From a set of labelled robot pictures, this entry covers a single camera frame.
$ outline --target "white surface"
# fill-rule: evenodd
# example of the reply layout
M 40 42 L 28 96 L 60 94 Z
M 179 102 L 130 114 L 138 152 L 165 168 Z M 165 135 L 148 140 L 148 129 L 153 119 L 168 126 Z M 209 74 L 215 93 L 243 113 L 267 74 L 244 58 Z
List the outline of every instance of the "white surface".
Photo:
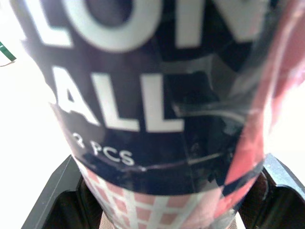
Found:
M 1 35 L 0 41 L 10 51 L 18 47 Z M 52 172 L 71 154 L 46 102 L 41 72 L 24 53 L 17 56 L 15 63 L 0 67 L 0 203 L 4 212 L 0 223 L 4 229 L 22 227 Z

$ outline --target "label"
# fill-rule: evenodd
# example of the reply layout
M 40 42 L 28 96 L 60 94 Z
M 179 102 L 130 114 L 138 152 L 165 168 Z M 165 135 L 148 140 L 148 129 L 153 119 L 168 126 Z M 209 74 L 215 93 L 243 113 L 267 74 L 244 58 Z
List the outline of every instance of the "label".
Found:
M 226 101 L 267 3 L 4 5 L 16 13 L 75 157 L 127 190 L 187 195 L 225 183 L 245 114 L 209 107 Z

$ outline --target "cylindrical container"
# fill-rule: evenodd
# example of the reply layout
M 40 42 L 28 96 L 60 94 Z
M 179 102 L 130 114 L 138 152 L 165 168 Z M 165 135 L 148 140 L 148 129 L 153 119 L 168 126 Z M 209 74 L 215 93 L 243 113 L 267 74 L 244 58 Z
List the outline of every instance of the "cylindrical container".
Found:
M 119 229 L 229 226 L 262 169 L 303 4 L 1 2 L 87 186 Z

